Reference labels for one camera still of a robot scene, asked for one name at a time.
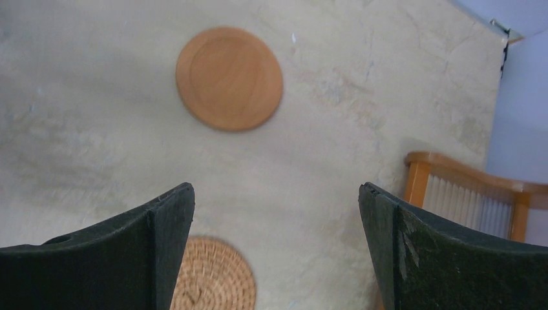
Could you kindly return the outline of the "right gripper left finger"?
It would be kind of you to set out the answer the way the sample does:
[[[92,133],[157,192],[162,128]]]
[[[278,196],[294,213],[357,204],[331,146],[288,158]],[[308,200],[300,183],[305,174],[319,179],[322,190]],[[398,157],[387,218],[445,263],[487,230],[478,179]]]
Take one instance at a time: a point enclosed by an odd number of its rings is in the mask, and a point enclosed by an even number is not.
[[[1,308],[170,308],[194,211],[182,183],[41,245],[2,248]]]

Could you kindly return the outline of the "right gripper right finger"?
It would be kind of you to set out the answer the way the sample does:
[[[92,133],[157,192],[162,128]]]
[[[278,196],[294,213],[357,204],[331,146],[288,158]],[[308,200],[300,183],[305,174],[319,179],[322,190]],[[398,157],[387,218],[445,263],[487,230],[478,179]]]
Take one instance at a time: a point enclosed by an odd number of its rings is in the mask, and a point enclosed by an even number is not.
[[[415,207],[373,183],[359,210],[385,309],[546,309],[547,248]]]

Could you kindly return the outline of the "light wooden coaster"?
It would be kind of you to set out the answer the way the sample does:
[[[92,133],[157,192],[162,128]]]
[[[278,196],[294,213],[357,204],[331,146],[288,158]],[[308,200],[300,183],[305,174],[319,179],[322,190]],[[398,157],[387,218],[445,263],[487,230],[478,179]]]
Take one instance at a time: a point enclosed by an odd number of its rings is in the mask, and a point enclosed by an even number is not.
[[[284,91],[282,70],[269,46],[232,26],[192,37],[178,55],[174,76],[189,113],[227,132],[263,125],[276,113]]]

